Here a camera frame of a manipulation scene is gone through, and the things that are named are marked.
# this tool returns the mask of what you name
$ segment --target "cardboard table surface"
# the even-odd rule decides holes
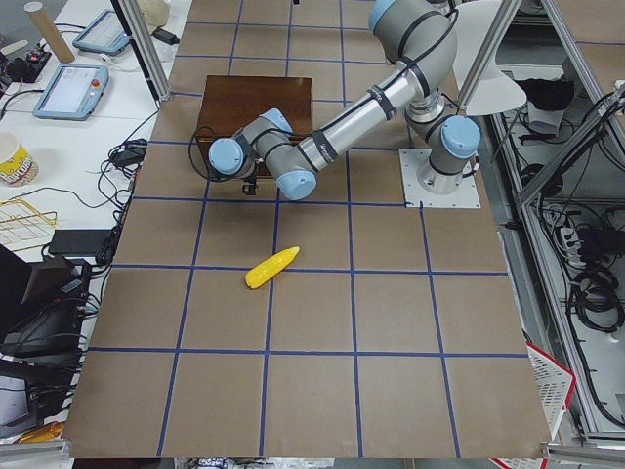
[[[549,439],[487,199],[404,207],[401,118],[304,201],[207,187],[206,76],[312,78],[315,126],[392,70],[371,2],[195,1],[63,435],[76,457],[536,457]],[[245,272],[285,247],[258,290]]]

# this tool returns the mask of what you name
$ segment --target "yellow corn toy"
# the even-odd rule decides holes
[[[245,283],[252,289],[258,288],[293,262],[298,252],[300,252],[300,246],[293,246],[273,254],[269,259],[261,262],[245,274]]]

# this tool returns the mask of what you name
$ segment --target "paper cup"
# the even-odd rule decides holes
[[[0,132],[0,180],[17,187],[35,179],[39,165],[10,132]]]

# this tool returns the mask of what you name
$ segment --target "black adapter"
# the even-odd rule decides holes
[[[174,34],[173,32],[169,32],[163,29],[162,27],[158,27],[152,33],[152,36],[154,36],[159,41],[164,42],[165,44],[169,44],[170,46],[174,44],[178,44],[180,42],[180,39],[178,38],[176,34]]]

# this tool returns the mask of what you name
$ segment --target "brown wooden crate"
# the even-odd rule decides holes
[[[276,76],[223,76],[208,75],[202,98],[202,108],[197,117],[197,128],[210,127],[197,132],[195,140],[202,154],[207,154],[217,139],[231,137],[260,114],[277,107],[291,124],[296,134],[309,134],[313,130],[313,80],[301,77]],[[293,136],[291,143],[298,144],[301,137]],[[265,165],[260,176],[269,176]]]

